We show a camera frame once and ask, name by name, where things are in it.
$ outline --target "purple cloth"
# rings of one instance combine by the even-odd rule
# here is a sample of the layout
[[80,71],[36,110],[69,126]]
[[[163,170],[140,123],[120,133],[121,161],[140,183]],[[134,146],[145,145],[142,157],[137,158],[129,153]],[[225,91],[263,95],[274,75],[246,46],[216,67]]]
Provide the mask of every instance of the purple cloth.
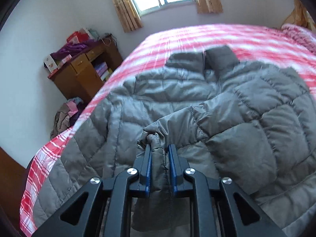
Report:
[[81,53],[84,49],[93,46],[94,43],[94,40],[87,40],[76,44],[67,43],[58,52],[52,53],[51,56],[54,60],[62,60],[69,54],[74,57],[78,53]]

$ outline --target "silver screw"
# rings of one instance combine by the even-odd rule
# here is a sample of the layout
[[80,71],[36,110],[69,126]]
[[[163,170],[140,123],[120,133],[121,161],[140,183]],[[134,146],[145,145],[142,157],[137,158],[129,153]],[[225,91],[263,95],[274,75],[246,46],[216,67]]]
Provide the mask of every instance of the silver screw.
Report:
[[98,177],[93,177],[90,179],[90,183],[92,183],[92,184],[98,184],[100,181],[101,180]]
[[135,168],[129,168],[127,170],[127,173],[130,174],[130,175],[135,175],[137,173],[137,169]]
[[195,169],[193,168],[187,168],[185,170],[185,173],[188,174],[188,175],[193,175],[195,173]]
[[231,180],[229,177],[224,177],[222,179],[222,182],[225,184],[231,184],[233,180]]

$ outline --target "wooden door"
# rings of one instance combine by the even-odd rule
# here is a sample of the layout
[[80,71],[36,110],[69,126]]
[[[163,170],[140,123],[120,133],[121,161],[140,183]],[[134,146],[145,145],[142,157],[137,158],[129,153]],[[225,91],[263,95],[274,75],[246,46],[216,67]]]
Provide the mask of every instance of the wooden door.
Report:
[[0,205],[16,229],[20,228],[19,211],[25,173],[26,169],[0,148]]
[[76,78],[91,99],[103,86],[101,78],[98,76],[92,65],[85,67],[85,69],[76,75]]

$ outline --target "black metal bracket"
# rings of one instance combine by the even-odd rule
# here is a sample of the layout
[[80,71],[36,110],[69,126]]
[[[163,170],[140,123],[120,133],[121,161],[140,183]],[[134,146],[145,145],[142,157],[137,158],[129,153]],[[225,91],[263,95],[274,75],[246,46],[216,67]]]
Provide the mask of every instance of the black metal bracket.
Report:
[[[216,237],[219,232],[225,237],[286,237],[230,178],[212,179],[190,168],[188,161],[178,156],[175,145],[169,145],[168,154],[173,196],[190,198],[191,237]],[[148,145],[144,156],[116,178],[92,178],[33,237],[99,236],[109,198],[103,236],[128,237],[132,198],[148,198],[150,194],[151,160]]]

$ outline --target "gray down jacket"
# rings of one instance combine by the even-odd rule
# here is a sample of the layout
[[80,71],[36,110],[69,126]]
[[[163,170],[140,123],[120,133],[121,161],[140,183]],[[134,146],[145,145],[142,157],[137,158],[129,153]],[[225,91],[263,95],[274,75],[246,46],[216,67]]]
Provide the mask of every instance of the gray down jacket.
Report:
[[292,68],[239,62],[229,47],[172,55],[127,80],[70,140],[34,206],[40,226],[91,177],[110,178],[152,147],[151,195],[133,207],[132,236],[189,236],[186,199],[171,198],[165,148],[228,176],[288,236],[316,212],[316,112]]

